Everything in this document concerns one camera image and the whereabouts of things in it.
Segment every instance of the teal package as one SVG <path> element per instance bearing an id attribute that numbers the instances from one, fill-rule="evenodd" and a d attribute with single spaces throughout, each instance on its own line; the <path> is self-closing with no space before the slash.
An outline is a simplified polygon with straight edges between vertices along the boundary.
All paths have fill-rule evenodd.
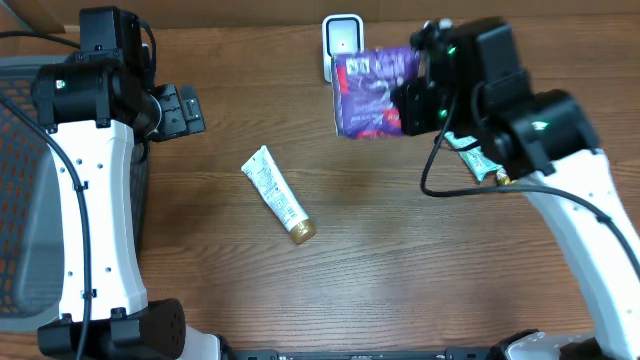
<path id="1" fill-rule="evenodd" d="M 451 147 L 454 149 L 463 148 L 476 141 L 476 138 L 473 136 L 456 139 L 451 131 L 444 134 L 444 138 L 447 139 Z M 502 165 L 498 165 L 487 159 L 487 157 L 482 153 L 482 150 L 480 150 L 480 147 L 473 148 L 468 151 L 459 151 L 458 155 L 460 155 L 464 163 L 467 164 L 478 182 L 484 180 L 487 174 L 498 171 L 498 169 L 502 169 Z"/>

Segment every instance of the purple package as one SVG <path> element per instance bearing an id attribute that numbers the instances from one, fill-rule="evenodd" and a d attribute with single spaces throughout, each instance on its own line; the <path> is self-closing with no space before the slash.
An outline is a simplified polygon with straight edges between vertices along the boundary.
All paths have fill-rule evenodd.
<path id="1" fill-rule="evenodd" d="M 420 55 L 409 46 L 334 55 L 333 108 L 338 136 L 402 136 L 391 91 L 416 78 L 419 68 Z"/>

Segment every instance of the wood grain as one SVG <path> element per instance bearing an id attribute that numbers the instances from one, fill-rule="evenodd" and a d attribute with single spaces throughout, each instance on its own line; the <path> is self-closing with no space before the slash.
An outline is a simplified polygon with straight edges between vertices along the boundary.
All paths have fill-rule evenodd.
<path id="1" fill-rule="evenodd" d="M 535 88 L 583 103 L 640 223 L 640 15 L 509 20 Z M 420 26 L 370 24 L 367 44 L 404 44 Z M 579 288 L 523 197 L 422 196 L 432 135 L 335 137 L 319 29 L 157 31 L 158 82 L 196 84 L 208 130 L 152 145 L 140 260 L 150 298 L 180 299 L 192 325 L 244 349 L 417 350 L 531 327 L 589 331 Z M 68 49 L 25 39 L 19 51 Z M 262 144 L 318 228 L 302 246 L 240 172 Z M 448 151 L 430 176 L 438 189 L 471 179 Z M 30 358 L 34 343 L 2 335 L 0 354 Z"/>

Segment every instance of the black and white robotic arm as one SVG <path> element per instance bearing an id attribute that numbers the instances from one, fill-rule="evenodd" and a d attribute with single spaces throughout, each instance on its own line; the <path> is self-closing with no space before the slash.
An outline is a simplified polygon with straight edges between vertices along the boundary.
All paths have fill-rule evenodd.
<path id="1" fill-rule="evenodd" d="M 173 85 L 153 84 L 155 57 L 147 56 L 141 25 L 135 15 L 116 8 L 81 12 L 81 51 L 65 64 L 43 67 L 32 90 L 39 125 L 73 161 L 84 184 L 93 254 L 84 353 L 104 359 L 218 360 L 229 356 L 224 341 L 187 326 L 178 300 L 149 302 L 136 261 L 129 194 L 134 145 L 204 131 L 192 88 L 183 89 L 181 97 Z M 580 283 L 595 322 L 595 342 L 593 335 L 529 332 L 499 344 L 491 356 L 578 359 L 596 352 L 640 358 L 640 243 L 580 106 L 559 90 L 531 93 L 511 28 L 500 19 L 447 29 L 428 25 L 412 37 L 412 45 L 426 55 L 428 73 L 394 95 L 407 135 L 447 126 L 456 135 L 474 135 L 483 152 L 518 179 L 517 186 L 563 190 L 605 214 L 594 216 L 584 203 L 553 192 L 526 193 Z M 446 124 L 443 109 L 448 109 Z M 63 359 L 78 348 L 86 269 L 78 189 L 55 153 L 54 159 L 65 281 L 60 318 L 39 330 L 38 343 L 43 354 Z"/>

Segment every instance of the green light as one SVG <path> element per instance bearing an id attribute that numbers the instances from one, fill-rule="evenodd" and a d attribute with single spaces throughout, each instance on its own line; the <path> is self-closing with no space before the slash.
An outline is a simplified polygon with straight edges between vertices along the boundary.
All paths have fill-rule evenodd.
<path id="1" fill-rule="evenodd" d="M 549 123 L 546 121 L 534 121 L 531 125 L 533 125 L 533 130 L 542 131 L 547 127 L 547 125 L 549 125 Z"/>

